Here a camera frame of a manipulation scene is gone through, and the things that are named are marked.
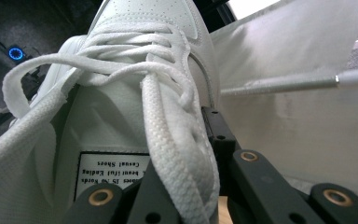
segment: casual shoe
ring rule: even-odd
[[[46,63],[29,105],[21,78]],[[17,120],[0,137],[0,223],[60,222],[87,186],[140,178],[148,154],[183,221],[210,222],[219,180],[200,106],[218,102],[215,71],[192,2],[103,2],[87,36],[5,77]]]

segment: shoe label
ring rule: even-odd
[[[94,184],[110,183],[124,189],[144,176],[149,161],[148,154],[81,152],[75,196]]]

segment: bright white light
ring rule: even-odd
[[[253,13],[270,5],[279,2],[279,0],[230,0],[228,3],[238,20],[245,18]]]

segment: glowing blue ring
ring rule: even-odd
[[[8,56],[10,56],[13,60],[21,60],[24,57],[24,53],[22,53],[21,49],[13,48],[8,51]]]

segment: sneaker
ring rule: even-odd
[[[21,78],[47,63],[29,104]],[[82,190],[125,188],[149,160],[183,221],[210,222],[219,180],[200,106],[218,103],[214,65],[191,1],[104,1],[88,35],[4,79],[16,120],[0,137],[0,223],[60,222]]]

